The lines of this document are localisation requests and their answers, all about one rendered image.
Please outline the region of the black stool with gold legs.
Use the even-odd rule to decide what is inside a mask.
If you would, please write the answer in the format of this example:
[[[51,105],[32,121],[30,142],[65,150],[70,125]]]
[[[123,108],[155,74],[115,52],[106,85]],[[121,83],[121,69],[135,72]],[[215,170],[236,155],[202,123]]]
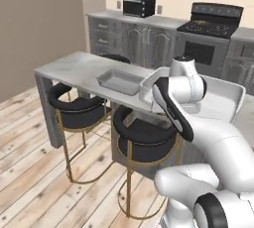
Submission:
[[[113,60],[117,60],[117,61],[121,61],[121,62],[128,63],[128,64],[131,64],[131,61],[130,61],[129,58],[124,57],[124,56],[121,56],[121,55],[102,54],[102,55],[99,55],[99,56],[100,56],[100,57],[106,57],[106,58],[113,59]]]
[[[126,208],[118,203],[120,209],[128,218],[145,220],[154,217],[161,209],[149,216],[134,216],[131,214],[131,177],[136,165],[160,165],[176,148],[179,139],[174,126],[160,126],[135,118],[129,125],[124,120],[133,112],[129,107],[120,105],[113,115],[113,126],[119,135],[116,140],[117,149],[127,159],[127,178],[120,187],[126,186]]]
[[[72,157],[69,156],[67,144],[63,142],[65,157],[65,172],[70,182],[76,184],[89,184],[100,179],[112,166],[110,164],[99,176],[87,181],[78,181],[73,178],[71,162],[86,148],[85,135],[94,129],[98,124],[105,121],[112,113],[112,108],[107,106],[107,100],[98,96],[86,99],[78,96],[74,100],[64,102],[60,97],[71,91],[71,87],[58,83],[51,87],[48,93],[48,100],[57,112],[57,123],[61,131],[80,133],[82,136],[82,148]]]

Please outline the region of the grey tupperware container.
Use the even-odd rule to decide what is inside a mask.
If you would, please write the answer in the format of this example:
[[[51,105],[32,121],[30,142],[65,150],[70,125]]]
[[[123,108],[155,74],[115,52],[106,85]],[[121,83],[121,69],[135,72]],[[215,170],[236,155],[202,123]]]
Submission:
[[[98,84],[110,90],[134,96],[139,92],[143,77],[110,69],[97,77]]]

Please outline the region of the black toaster oven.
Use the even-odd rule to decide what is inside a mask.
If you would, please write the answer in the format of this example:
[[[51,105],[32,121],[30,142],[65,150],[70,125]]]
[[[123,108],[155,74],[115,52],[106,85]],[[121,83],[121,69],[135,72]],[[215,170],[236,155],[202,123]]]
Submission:
[[[123,0],[123,14],[147,18],[155,14],[156,0]]]

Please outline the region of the grey base cupboard run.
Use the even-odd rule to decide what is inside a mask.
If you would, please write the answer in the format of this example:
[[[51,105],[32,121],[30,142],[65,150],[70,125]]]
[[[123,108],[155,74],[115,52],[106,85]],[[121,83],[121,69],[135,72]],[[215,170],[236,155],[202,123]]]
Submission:
[[[169,66],[174,54],[177,19],[152,16],[145,19],[106,10],[87,15],[90,52],[122,55],[147,68]]]
[[[231,36],[221,78],[243,85],[254,96],[254,29],[240,27]]]

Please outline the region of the grey dining counter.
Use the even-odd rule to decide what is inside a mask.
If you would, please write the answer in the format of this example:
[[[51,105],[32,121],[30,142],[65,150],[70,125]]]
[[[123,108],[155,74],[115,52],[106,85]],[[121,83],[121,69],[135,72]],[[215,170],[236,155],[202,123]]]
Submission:
[[[97,77],[110,69],[141,76],[143,80],[153,72],[153,70],[145,67],[84,52],[77,52],[67,57],[62,57],[35,70],[35,78],[37,80],[48,133],[53,147],[59,148],[65,142],[64,135],[57,123],[57,112],[51,107],[48,100],[48,93],[55,81],[70,87],[75,87],[81,92],[95,94],[114,103],[125,105],[135,111],[146,113],[157,118],[162,117],[162,114],[151,112],[149,106],[140,100],[140,89],[136,95],[130,96],[100,86]],[[194,154],[197,152],[201,152],[206,159],[205,154],[194,144],[186,144],[184,150],[185,154],[181,158],[183,163],[196,162],[197,158]]]

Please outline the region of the black and grey stove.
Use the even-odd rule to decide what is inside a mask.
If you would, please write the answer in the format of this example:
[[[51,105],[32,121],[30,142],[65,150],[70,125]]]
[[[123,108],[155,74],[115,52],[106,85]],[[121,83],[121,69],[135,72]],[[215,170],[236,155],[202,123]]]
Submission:
[[[190,20],[177,28],[174,57],[190,57],[200,74],[220,78],[243,7],[194,2]]]

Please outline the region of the white tupperware container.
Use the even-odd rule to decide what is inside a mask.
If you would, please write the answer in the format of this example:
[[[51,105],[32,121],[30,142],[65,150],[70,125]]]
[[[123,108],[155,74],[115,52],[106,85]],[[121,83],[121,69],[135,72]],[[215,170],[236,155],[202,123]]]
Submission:
[[[160,77],[167,79],[169,89],[183,109],[198,117],[231,122],[240,110],[246,93],[239,84],[203,75],[206,93],[193,95],[193,83],[189,76],[170,76],[168,67],[160,67],[141,81],[139,92],[140,100],[157,114],[162,114],[163,109],[154,100],[152,87]]]

